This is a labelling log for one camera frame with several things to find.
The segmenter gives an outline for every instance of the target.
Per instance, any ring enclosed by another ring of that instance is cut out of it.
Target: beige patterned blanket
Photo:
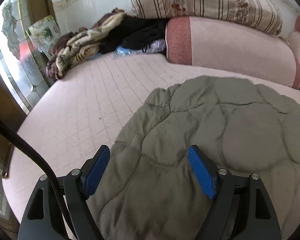
[[[130,0],[136,16],[200,16],[235,22],[278,35],[282,18],[271,0]]]

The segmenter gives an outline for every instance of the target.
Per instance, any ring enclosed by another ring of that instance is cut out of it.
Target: black cable
[[[25,140],[23,140],[17,133],[15,133],[10,127],[8,127],[1,119],[0,119],[0,134],[5,137],[8,141],[10,141],[15,147],[17,147],[20,151],[22,151],[25,155],[27,155],[31,160],[33,160],[47,175],[54,194],[56,195],[56,199],[59,205],[59,208],[65,218],[66,223],[68,224],[71,232],[76,236],[74,227],[71,222],[70,214],[68,208],[66,206],[65,200],[60,190],[59,182],[57,176],[54,174],[53,170],[49,166],[49,164],[41,157],[39,153],[36,152]]]

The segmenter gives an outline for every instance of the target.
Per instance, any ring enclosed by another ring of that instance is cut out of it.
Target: gray quilt
[[[195,238],[211,202],[188,163],[196,144],[235,175],[256,172],[287,239],[300,223],[300,105],[245,79],[156,89],[111,148],[96,192],[105,239]]]

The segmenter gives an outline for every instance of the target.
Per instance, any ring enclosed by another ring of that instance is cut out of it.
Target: blue rubber pad
[[[213,179],[193,147],[189,148],[188,160],[199,181],[202,191],[209,196],[210,199],[214,199],[217,192],[213,187]]]
[[[100,180],[103,176],[103,173],[106,170],[109,160],[110,160],[110,149],[107,146],[100,154],[99,158],[93,165],[93,168],[91,169],[90,173],[86,178],[85,191],[83,195],[87,199],[96,192]]]

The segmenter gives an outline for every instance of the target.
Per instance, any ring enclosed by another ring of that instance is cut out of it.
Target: silver screw
[[[80,173],[79,169],[74,169],[74,170],[71,171],[71,174],[74,175],[74,176],[78,175],[79,173]]]
[[[219,169],[219,174],[220,175],[226,175],[228,171],[226,169]]]
[[[47,177],[48,177],[48,176],[47,176],[46,174],[43,174],[43,175],[40,176],[40,180],[46,180]]]
[[[256,173],[252,173],[251,177],[255,180],[259,179],[259,175]]]

